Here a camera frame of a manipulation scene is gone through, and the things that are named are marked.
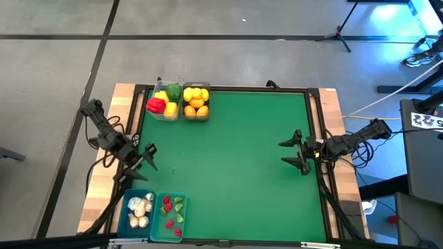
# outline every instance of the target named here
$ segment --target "green table surface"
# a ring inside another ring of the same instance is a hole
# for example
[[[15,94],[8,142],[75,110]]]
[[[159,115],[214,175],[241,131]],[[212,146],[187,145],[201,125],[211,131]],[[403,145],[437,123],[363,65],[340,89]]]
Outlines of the green table surface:
[[[155,143],[159,170],[144,162],[132,187],[187,194],[184,238],[325,242],[315,168],[280,160],[296,129],[309,134],[302,94],[211,92],[207,122],[146,113],[140,148]]]

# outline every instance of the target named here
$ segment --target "wooden table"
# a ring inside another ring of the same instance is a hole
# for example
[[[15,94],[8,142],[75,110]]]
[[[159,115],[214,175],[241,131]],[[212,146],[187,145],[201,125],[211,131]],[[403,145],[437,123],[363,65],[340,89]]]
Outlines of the wooden table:
[[[126,126],[129,118],[129,110],[131,108],[132,100],[134,97],[135,84],[117,84],[114,89],[114,94],[109,107],[108,117],[120,116],[120,123]],[[337,93],[335,89],[319,89],[321,109],[323,111],[323,117],[325,120],[326,128],[334,135],[341,135],[345,133],[345,127],[343,125],[343,119],[341,115],[340,106],[338,104]],[[136,102],[136,111],[134,115],[133,123],[138,123],[138,113],[140,113],[143,99],[138,98]],[[315,99],[310,98],[312,113],[314,116],[314,126],[318,138],[320,135],[320,123],[319,117],[316,115],[317,106]],[[136,132],[136,127],[131,128],[130,135]],[[100,150],[97,155],[97,159],[102,158],[104,155],[103,150]],[[344,157],[351,161],[349,155]],[[100,216],[101,212],[106,208],[111,198],[112,188],[114,181],[112,177],[116,173],[118,166],[117,160],[109,168],[95,167],[91,175],[91,181],[89,184],[89,191],[84,202],[82,216],[78,226],[78,232],[83,232],[89,228],[92,223]],[[334,169],[334,175],[336,180],[336,188],[338,192],[338,198],[340,201],[356,201],[361,203],[359,187],[357,185],[354,168],[343,160],[338,160]],[[329,181],[325,176],[325,181],[329,187]],[[121,203],[114,211],[114,218],[111,224],[111,231],[117,231],[118,217],[120,214]],[[362,214],[363,225],[365,229],[365,236],[369,238],[368,227],[366,219],[364,218],[363,210],[360,205],[360,212]],[[332,236],[338,238],[338,228],[336,223],[336,217],[331,206],[328,204],[329,222],[332,229]]]

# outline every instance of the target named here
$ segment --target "white cable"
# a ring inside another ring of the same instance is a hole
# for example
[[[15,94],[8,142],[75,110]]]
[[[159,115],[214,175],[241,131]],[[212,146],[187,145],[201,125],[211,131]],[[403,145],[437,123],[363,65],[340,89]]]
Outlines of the white cable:
[[[430,69],[426,70],[426,72],[424,72],[424,73],[422,73],[421,75],[419,75],[418,77],[416,77],[413,81],[407,83],[406,85],[404,85],[404,86],[401,87],[400,89],[396,90],[395,92],[391,93],[390,95],[387,95],[387,96],[385,96],[384,98],[381,98],[381,99],[377,100],[376,102],[373,102],[372,104],[369,104],[369,105],[367,105],[367,106],[365,106],[365,107],[363,107],[363,108],[361,108],[361,109],[359,109],[359,110],[356,110],[355,112],[353,112],[353,113],[351,113],[351,114],[349,114],[349,115],[345,115],[344,118],[346,118],[346,117],[348,117],[348,116],[350,116],[350,115],[354,115],[355,113],[358,113],[358,112],[360,112],[360,111],[362,111],[362,110],[364,110],[364,109],[367,109],[367,108],[373,106],[374,104],[378,104],[378,103],[382,102],[383,100],[389,98],[390,96],[392,96],[392,95],[394,95],[394,94],[400,92],[401,90],[405,89],[406,87],[410,86],[411,84],[414,84],[416,81],[418,81],[418,80],[419,80],[421,77],[423,77],[425,74],[431,72],[434,68],[436,68],[436,67],[437,67],[438,65],[440,65],[442,62],[443,62],[443,59],[442,59],[441,61],[437,62],[437,63],[436,63],[434,66],[432,66]]]
[[[362,117],[362,116],[343,116],[343,118],[359,118],[359,119],[365,119],[365,120],[374,120],[374,119],[380,119],[380,120],[401,120],[401,118],[373,118],[373,117]]]

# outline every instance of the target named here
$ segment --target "teal plastic tray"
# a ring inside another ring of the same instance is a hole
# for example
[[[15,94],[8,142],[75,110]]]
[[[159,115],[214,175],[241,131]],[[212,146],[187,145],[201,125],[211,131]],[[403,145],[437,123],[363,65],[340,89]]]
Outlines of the teal plastic tray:
[[[172,209],[169,211],[166,216],[160,214],[160,208],[163,207],[163,197],[170,196],[170,202],[172,203]],[[179,211],[181,216],[183,216],[183,222],[179,223],[177,221],[177,212],[175,212],[174,202],[175,197],[183,198],[183,207]],[[152,241],[160,241],[160,242],[169,242],[169,243],[179,243],[183,239],[183,235],[185,234],[185,222],[186,222],[186,206],[188,206],[188,197],[183,193],[174,193],[174,192],[160,192],[157,194],[156,205],[154,206],[154,212],[152,213],[152,226],[151,226],[151,235],[150,238]],[[166,228],[166,223],[168,221],[173,221],[174,225],[171,229]],[[181,230],[181,238],[175,235],[174,230]]]
[[[148,238],[150,236],[150,229],[152,225],[152,213],[151,212],[146,213],[145,216],[150,220],[150,222],[147,224],[146,228],[131,228],[128,221],[128,214],[131,211],[127,204],[132,197],[138,197],[138,198],[145,198],[145,195],[147,193],[153,193],[154,198],[152,199],[152,210],[155,208],[155,193],[152,190],[126,190],[125,195],[123,195],[123,201],[122,201],[122,210],[120,211],[120,219],[118,220],[118,227],[117,227],[117,236],[119,238]]]

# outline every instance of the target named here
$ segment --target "green vegetable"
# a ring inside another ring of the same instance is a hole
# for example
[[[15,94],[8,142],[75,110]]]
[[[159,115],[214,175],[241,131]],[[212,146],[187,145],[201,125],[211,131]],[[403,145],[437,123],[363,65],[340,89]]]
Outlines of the green vegetable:
[[[182,223],[183,220],[184,220],[184,218],[181,216],[181,214],[177,213],[177,221],[178,221],[179,223]]]
[[[166,216],[165,207],[160,207],[160,214]]]
[[[182,202],[183,201],[183,197],[175,197],[174,198],[174,202],[175,203],[180,203],[180,202]]]
[[[169,84],[166,88],[166,92],[168,93],[168,97],[171,100],[179,101],[181,95],[181,87],[179,83]]]
[[[177,204],[177,205],[175,205],[175,212],[178,212],[178,211],[180,211],[180,209],[183,207],[183,204],[181,204],[181,203],[179,203],[179,204]]]

